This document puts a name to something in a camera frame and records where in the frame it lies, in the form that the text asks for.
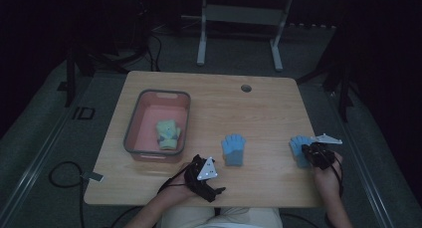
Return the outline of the white metal stand frame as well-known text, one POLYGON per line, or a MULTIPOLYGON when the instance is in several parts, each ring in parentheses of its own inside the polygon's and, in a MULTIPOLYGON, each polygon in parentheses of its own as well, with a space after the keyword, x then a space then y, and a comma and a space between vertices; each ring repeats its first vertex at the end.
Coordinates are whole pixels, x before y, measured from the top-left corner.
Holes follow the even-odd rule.
POLYGON ((287 19, 293 0, 286 0, 283 9, 269 9, 256 7, 241 7, 233 5, 210 4, 207 0, 201 0, 200 37, 197 51, 197 66, 204 66, 207 49, 207 22, 228 22, 239 24, 254 24, 275 26, 278 31, 270 43, 274 68, 280 72, 284 67, 282 63, 279 44, 283 31, 287 25, 287 19))

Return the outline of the person's right hand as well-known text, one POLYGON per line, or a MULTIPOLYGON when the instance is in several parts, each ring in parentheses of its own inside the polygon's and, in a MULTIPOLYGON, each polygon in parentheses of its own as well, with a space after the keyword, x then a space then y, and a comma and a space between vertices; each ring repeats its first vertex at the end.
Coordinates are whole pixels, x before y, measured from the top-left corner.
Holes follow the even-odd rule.
POLYGON ((340 197, 342 190, 342 157, 335 153, 335 161, 330 168, 313 168, 316 189, 322 198, 340 197))

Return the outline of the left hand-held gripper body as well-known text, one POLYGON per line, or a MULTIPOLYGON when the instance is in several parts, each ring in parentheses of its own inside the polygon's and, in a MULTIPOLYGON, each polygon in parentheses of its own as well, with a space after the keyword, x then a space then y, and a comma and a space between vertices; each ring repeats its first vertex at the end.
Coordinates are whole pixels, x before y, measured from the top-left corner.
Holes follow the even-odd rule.
POLYGON ((186 166, 184 173, 187 187, 208 202, 214 201, 218 194, 215 193, 214 188, 207 184, 207 181, 217 176, 218 173, 212 157, 196 160, 194 156, 189 165, 186 166))

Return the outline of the black metal stand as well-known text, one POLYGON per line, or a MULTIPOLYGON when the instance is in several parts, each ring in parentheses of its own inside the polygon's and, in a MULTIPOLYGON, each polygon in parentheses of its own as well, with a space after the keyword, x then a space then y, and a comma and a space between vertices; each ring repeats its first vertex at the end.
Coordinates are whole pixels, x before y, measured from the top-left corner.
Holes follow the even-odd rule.
POLYGON ((94 61, 120 74, 147 53, 151 0, 73 0, 67 38, 66 105, 76 97, 76 72, 91 77, 94 61))
POLYGON ((346 111, 353 103, 348 96, 351 74, 351 47, 345 26, 337 26, 330 41, 324 49, 316 68, 310 73, 296 79, 301 85, 321 74, 327 73, 322 88, 333 94, 339 87, 338 113, 344 122, 347 122, 346 111))

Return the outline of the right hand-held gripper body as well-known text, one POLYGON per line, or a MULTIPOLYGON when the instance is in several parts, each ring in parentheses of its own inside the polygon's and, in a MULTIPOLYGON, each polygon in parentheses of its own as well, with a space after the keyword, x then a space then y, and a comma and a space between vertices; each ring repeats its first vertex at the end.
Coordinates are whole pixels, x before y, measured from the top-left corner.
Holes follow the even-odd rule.
POLYGON ((308 150, 309 162, 320 169, 327 169, 334 163, 335 155, 326 146, 328 144, 342 144, 342 140, 324 133, 323 135, 312 136, 311 141, 308 150))

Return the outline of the blue knit glove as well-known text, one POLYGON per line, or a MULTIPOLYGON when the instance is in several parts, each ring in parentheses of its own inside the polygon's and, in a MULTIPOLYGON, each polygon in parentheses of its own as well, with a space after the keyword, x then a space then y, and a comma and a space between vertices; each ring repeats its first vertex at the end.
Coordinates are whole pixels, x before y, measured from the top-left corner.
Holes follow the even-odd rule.
POLYGON ((297 135, 291 138, 289 145, 299 168, 306 168, 310 166, 310 163, 302 152, 302 146, 311 145, 312 142, 313 141, 308 136, 303 135, 297 135))
POLYGON ((237 133, 228 134, 222 141, 223 157, 227 166, 242 166, 246 139, 237 133))

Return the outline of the person's left hand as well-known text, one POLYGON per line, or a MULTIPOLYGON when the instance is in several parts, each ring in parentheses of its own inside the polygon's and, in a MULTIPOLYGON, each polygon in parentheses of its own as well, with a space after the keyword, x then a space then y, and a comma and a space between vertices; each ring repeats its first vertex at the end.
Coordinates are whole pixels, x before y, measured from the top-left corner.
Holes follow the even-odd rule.
POLYGON ((185 167, 188 165, 188 162, 183 163, 170 183, 159 192, 159 197, 163 199, 165 207, 175 206, 195 196, 195 193, 185 184, 184 173, 185 167))

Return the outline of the person's light trousers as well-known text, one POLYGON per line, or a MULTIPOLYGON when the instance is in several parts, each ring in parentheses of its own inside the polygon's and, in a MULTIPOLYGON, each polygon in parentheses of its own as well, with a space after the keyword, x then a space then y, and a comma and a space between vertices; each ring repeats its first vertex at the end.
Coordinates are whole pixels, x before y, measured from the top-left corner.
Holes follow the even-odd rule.
POLYGON ((157 228, 283 228, 278 208, 213 207, 170 208, 157 228))

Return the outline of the metal floor rail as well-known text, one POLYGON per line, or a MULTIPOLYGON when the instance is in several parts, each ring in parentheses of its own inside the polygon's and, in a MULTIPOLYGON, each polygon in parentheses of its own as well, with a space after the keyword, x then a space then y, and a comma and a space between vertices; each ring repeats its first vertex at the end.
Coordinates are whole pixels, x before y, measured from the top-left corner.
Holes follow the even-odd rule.
POLYGON ((112 98, 107 85, 121 89, 121 78, 77 78, 77 95, 66 95, 49 79, 29 108, 0 141, 0 228, 95 227, 96 209, 83 202, 109 122, 112 98))
POLYGON ((377 124, 355 94, 350 95, 353 106, 346 109, 347 121, 338 111, 339 94, 325 95, 343 141, 343 148, 338 152, 350 166, 345 175, 344 200, 354 227, 395 228, 382 194, 382 165, 389 153, 387 150, 384 154, 386 143, 377 124))

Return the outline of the pink basin with grey rim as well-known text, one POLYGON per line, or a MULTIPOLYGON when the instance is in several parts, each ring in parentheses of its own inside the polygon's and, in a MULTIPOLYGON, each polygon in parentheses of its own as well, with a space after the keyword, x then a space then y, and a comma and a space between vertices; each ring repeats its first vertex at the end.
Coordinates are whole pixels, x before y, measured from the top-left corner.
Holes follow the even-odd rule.
POLYGON ((123 140, 134 160, 176 163, 183 156, 191 98, 180 91, 144 90, 123 140))

